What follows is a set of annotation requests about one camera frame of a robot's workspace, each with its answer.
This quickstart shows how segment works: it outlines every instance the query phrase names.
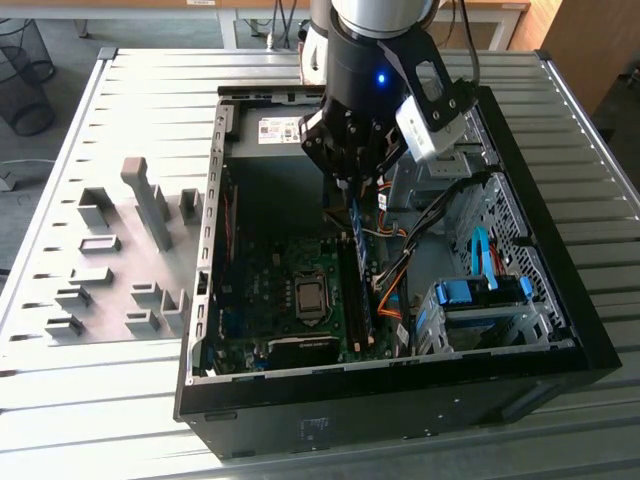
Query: black cable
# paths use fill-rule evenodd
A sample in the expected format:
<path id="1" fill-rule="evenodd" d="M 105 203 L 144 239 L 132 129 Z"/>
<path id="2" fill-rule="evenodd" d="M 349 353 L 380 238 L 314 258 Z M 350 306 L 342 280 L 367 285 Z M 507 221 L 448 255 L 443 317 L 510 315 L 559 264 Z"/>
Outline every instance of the black cable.
<path id="1" fill-rule="evenodd" d="M 287 44 L 289 44 L 289 31 L 291 30 L 291 23 L 293 22 L 293 14 L 296 11 L 296 6 L 298 5 L 298 0 L 293 0 L 293 5 L 291 5 L 291 11 L 289 12 L 289 23 L 286 25 L 284 35 L 287 39 Z"/>
<path id="2" fill-rule="evenodd" d="M 467 15 L 467 5 L 465 0 L 460 0 L 460 11 L 462 12 L 462 21 L 464 23 L 464 33 L 467 39 L 467 48 L 469 48 L 469 54 L 471 55 L 471 64 L 473 65 L 473 83 L 477 87 L 480 85 L 480 60 L 478 59 L 478 52 L 473 44 L 473 37 L 471 36 L 471 27 L 469 26 L 469 16 Z"/>
<path id="3" fill-rule="evenodd" d="M 410 243 L 415 243 L 413 242 L 415 237 L 417 237 L 421 232 L 431 228 L 433 225 L 438 223 L 438 221 L 446 213 L 447 204 L 451 200 L 453 200 L 458 192 L 461 192 L 462 190 L 465 190 L 470 186 L 486 182 L 490 175 L 491 172 L 486 170 L 474 173 L 469 178 L 462 178 L 460 180 L 457 180 L 444 192 L 438 195 L 438 197 L 433 202 L 431 202 L 431 204 L 427 208 L 423 210 L 418 220 L 413 224 L 413 227 L 411 227 L 411 229 L 407 232 L 407 237 L 405 239 L 403 248 L 407 248 Z"/>
<path id="4" fill-rule="evenodd" d="M 453 30 L 455 29 L 456 26 L 456 11 L 458 10 L 458 4 L 456 3 L 456 0 L 452 0 L 452 8 L 453 8 L 453 12 L 452 12 L 452 16 L 451 16 L 451 23 L 449 24 L 449 32 L 447 33 L 447 38 L 445 38 L 444 42 L 440 42 L 438 44 L 438 47 L 442 47 L 444 46 L 445 48 L 447 48 L 447 45 L 449 44 L 449 40 L 451 40 L 451 36 L 453 35 Z"/>
<path id="5" fill-rule="evenodd" d="M 341 228 L 342 230 L 350 231 L 351 227 L 336 217 L 332 212 L 324 212 L 329 220 L 331 220 L 336 227 Z"/>
<path id="6" fill-rule="evenodd" d="M 278 13 L 278 0 L 274 0 L 273 2 L 273 16 L 271 17 L 271 38 L 276 33 L 276 14 Z"/>
<path id="7" fill-rule="evenodd" d="M 429 11 L 424 16 L 424 18 L 420 20 L 420 26 L 423 29 L 431 25 L 431 22 L 433 22 L 433 19 L 436 18 L 436 14 L 438 13 L 438 7 L 440 7 L 440 0 L 433 0 L 433 3 L 431 4 Z"/>
<path id="8" fill-rule="evenodd" d="M 282 0 L 278 0 L 278 5 L 280 6 L 280 15 L 282 16 L 282 28 L 284 28 L 284 33 L 282 34 L 282 37 L 284 37 L 283 46 L 284 48 L 290 48 L 289 39 L 287 38 L 287 18 L 284 14 L 284 5 L 282 5 Z"/>
<path id="9" fill-rule="evenodd" d="M 404 275 L 398 282 L 398 304 L 400 306 L 400 316 L 402 320 L 402 326 L 409 334 L 409 338 L 406 345 L 406 350 L 402 349 L 401 357 L 410 357 L 413 351 L 413 339 L 415 338 L 415 322 L 411 318 L 410 305 L 409 305 L 409 292 L 407 287 L 407 275 Z"/>

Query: aluminum profile table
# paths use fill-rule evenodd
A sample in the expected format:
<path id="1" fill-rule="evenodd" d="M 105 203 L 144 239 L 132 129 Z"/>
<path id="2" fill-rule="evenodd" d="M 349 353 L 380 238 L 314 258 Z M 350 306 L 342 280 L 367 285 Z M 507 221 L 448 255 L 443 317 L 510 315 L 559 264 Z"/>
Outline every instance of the aluminum profile table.
<path id="1" fill-rule="evenodd" d="M 121 161 L 100 152 L 136 138 L 138 147 L 158 152 L 149 169 L 163 191 L 197 187 L 207 171 L 216 88 L 298 83 L 298 57 L 120 50 L 93 70 L 0 298 L 3 478 L 299 478 L 299 469 L 308 478 L 638 478 L 638 194 L 552 63 L 533 53 L 480 58 L 483 83 L 494 89 L 621 369 L 514 425 L 221 464 L 172 419 L 178 339 L 47 346 L 42 331 L 26 331 L 22 302 L 53 281 L 32 273 L 51 253 L 43 245 L 70 183 L 106 176 Z M 453 77 L 471 73 L 466 53 L 447 54 L 445 62 Z M 81 170 L 86 161 L 90 171 Z"/>

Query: wooden desk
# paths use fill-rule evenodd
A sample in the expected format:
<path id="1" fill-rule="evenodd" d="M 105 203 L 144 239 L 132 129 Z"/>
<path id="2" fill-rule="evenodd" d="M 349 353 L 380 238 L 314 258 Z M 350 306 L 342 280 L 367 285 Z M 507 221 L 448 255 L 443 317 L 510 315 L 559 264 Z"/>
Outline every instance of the wooden desk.
<path id="1" fill-rule="evenodd" d="M 0 17 L 58 19 L 120 18 L 217 18 L 220 21 L 224 47 L 238 48 L 235 22 L 270 19 L 274 0 L 209 0 L 212 5 L 189 5 L 194 0 L 0 0 Z M 299 0 L 296 21 L 309 18 L 310 0 Z M 285 9 L 293 0 L 283 0 Z M 506 50 L 520 14 L 529 8 L 530 0 L 467 0 L 469 20 L 478 49 Z M 430 32 L 436 43 L 444 43 L 452 19 L 452 4 L 438 12 Z M 465 48 L 461 15 L 456 15 L 448 48 Z"/>
<path id="2" fill-rule="evenodd" d="M 293 0 L 283 0 L 288 11 Z M 299 0 L 294 19 L 309 18 L 309 0 Z M 530 0 L 467 0 L 469 21 L 476 48 L 481 50 L 506 50 L 522 12 L 529 9 Z M 446 3 L 436 15 L 429 29 L 436 43 L 444 43 L 453 17 L 452 2 Z M 263 19 L 273 16 L 273 0 L 219 0 L 218 18 L 225 48 L 238 48 L 235 22 L 238 20 Z M 462 15 L 457 12 L 456 25 L 448 48 L 466 48 L 462 27 Z"/>

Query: orange wire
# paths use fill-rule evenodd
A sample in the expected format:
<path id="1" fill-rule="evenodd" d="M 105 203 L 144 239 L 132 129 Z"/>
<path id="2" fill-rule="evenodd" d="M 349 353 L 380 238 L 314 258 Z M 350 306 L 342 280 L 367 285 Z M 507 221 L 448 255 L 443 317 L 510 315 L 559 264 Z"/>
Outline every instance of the orange wire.
<path id="1" fill-rule="evenodd" d="M 382 217 L 384 217 L 384 211 L 380 210 L 380 215 L 378 216 L 378 230 L 380 230 L 380 233 L 384 233 L 385 235 L 393 233 L 393 230 L 391 230 L 390 228 L 384 228 L 384 225 L 382 224 Z M 399 228 L 398 234 L 401 237 L 406 237 L 407 231 L 404 228 Z"/>
<path id="2" fill-rule="evenodd" d="M 400 315 L 400 312 L 396 311 L 396 310 L 380 310 L 378 312 L 379 315 L 385 315 L 387 317 L 391 317 L 391 318 L 396 318 L 398 320 L 402 320 L 402 315 Z"/>
<path id="3" fill-rule="evenodd" d="M 402 278 L 402 276 L 406 273 L 407 267 L 408 267 L 408 265 L 405 265 L 404 268 L 402 270 L 400 270 L 400 273 L 398 273 L 398 275 L 396 276 L 395 280 L 393 281 L 393 283 L 389 287 L 389 290 L 387 290 L 387 293 L 385 293 L 384 297 L 382 297 L 382 301 L 380 302 L 380 305 L 378 305 L 378 314 L 379 315 L 382 315 L 381 312 L 384 311 L 384 304 L 387 303 L 387 300 L 389 300 L 389 297 L 391 296 L 391 292 L 393 292 L 393 290 L 396 288 L 396 286 L 400 282 L 400 279 Z"/>

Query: gray carpet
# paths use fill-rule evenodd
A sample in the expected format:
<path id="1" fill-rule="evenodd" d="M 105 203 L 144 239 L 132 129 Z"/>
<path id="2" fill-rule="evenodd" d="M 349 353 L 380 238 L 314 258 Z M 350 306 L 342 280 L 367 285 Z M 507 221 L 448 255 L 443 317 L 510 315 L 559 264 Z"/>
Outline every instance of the gray carpet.
<path id="1" fill-rule="evenodd" d="M 22 138 L 0 120 L 0 162 L 56 159 L 102 47 L 222 48 L 220 28 L 211 20 L 92 20 L 87 39 L 77 37 L 71 20 L 41 20 L 38 26 L 57 68 L 56 76 L 45 84 L 56 121 L 45 133 Z M 291 30 L 290 42 L 296 45 L 297 26 Z M 282 26 L 276 31 L 281 33 Z M 265 48 L 264 40 L 251 37 L 243 22 L 237 24 L 237 32 L 240 48 Z M 13 264 L 50 169 L 41 163 L 11 166 L 18 185 L 14 192 L 0 192 L 0 268 Z M 0 276 L 0 291 L 3 285 Z"/>

